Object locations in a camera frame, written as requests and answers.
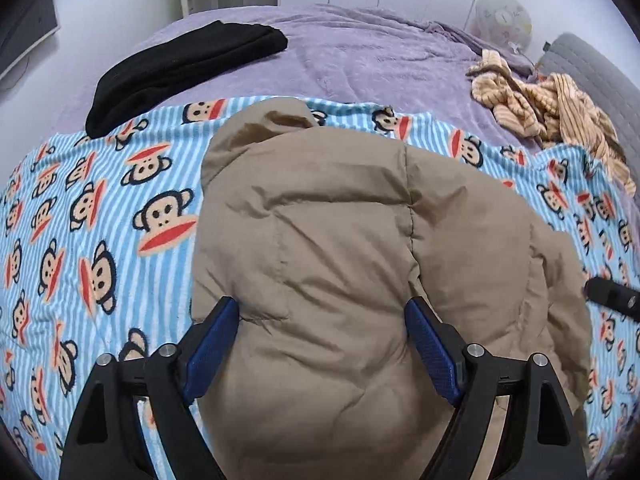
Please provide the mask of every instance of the purple blanket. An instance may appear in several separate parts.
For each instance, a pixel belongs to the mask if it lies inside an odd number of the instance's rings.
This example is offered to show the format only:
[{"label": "purple blanket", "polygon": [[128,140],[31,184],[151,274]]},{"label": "purple blanket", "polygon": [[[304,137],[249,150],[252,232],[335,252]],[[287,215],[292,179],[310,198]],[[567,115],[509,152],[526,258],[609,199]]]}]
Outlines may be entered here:
[{"label": "purple blanket", "polygon": [[[473,132],[489,144],[538,150],[533,142],[522,143],[498,126],[491,111],[471,98],[465,72],[478,61],[482,46],[478,40],[434,22],[409,22],[381,9],[239,7],[201,12],[172,23],[136,51],[213,20],[271,25],[289,39],[289,47],[177,94],[163,105],[262,94],[375,102],[399,112],[430,111],[438,120]],[[515,59],[510,62],[512,67],[516,64]],[[56,132],[84,129],[96,83],[85,85],[62,110]]]}]

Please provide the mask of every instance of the bolt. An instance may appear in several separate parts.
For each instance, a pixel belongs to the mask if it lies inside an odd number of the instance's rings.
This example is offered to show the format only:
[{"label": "bolt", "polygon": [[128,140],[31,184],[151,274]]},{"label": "bolt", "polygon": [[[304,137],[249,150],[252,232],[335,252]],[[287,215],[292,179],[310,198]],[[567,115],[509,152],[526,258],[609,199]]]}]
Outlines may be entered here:
[{"label": "bolt", "polygon": [[98,366],[106,366],[111,362],[111,354],[100,354],[98,358],[95,360],[95,363]]},{"label": "bolt", "polygon": [[533,362],[535,362],[535,364],[537,364],[538,366],[546,366],[549,362],[549,359],[547,359],[546,355],[544,354],[535,354],[533,356]]},{"label": "bolt", "polygon": [[471,343],[466,347],[466,351],[473,357],[482,357],[484,355],[484,348],[482,348],[482,345],[479,345],[478,343]]},{"label": "bolt", "polygon": [[176,347],[174,344],[171,344],[171,343],[162,345],[159,350],[160,355],[162,357],[171,357],[173,354],[175,354],[175,351],[176,351]]}]

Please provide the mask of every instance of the monkey print blanket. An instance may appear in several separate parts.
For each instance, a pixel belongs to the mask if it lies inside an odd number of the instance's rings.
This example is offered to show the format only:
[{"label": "monkey print blanket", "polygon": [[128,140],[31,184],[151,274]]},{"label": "monkey print blanket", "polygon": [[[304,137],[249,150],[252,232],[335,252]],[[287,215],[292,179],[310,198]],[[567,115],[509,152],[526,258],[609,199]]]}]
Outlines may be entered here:
[{"label": "monkey print blanket", "polygon": [[[0,416],[44,480],[58,477],[66,430],[96,357],[146,356],[188,329],[202,157],[228,117],[262,99],[156,108],[103,139],[57,134],[15,168],[0,196]],[[553,229],[571,234],[585,276],[640,286],[617,194],[581,147],[532,156],[487,146],[430,113],[306,103],[321,126],[400,139],[498,178]],[[593,370],[585,410],[599,460],[631,427],[640,330],[594,304],[588,309]],[[148,400],[139,412],[158,476],[170,479]],[[192,412],[199,423],[195,406]]]}]

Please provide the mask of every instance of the beige striped fabric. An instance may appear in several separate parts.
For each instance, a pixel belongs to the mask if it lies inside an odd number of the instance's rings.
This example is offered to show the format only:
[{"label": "beige striped fabric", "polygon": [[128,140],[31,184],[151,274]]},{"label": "beige striped fabric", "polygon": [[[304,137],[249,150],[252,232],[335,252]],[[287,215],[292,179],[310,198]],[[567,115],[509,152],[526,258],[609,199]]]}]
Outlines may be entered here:
[{"label": "beige striped fabric", "polygon": [[624,151],[608,115],[581,91],[567,74],[553,73],[538,83],[514,78],[507,62],[495,50],[483,50],[482,60],[467,75],[473,98],[490,108],[495,120],[519,137],[533,137],[549,148],[560,142],[584,146],[604,164],[633,196]]}]

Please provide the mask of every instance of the brown jacket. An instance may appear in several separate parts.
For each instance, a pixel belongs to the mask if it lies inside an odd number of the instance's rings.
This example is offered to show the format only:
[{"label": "brown jacket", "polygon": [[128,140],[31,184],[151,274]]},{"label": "brown jacket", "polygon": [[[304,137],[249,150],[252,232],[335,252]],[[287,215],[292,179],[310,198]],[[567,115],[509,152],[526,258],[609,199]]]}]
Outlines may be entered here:
[{"label": "brown jacket", "polygon": [[[194,320],[224,295],[238,338],[199,406],[230,480],[417,480],[452,409],[407,341],[428,298],[494,355],[544,352],[572,410],[591,327],[568,235],[497,180],[276,98],[232,116],[202,166]],[[476,478],[504,421],[499,401]]]}]

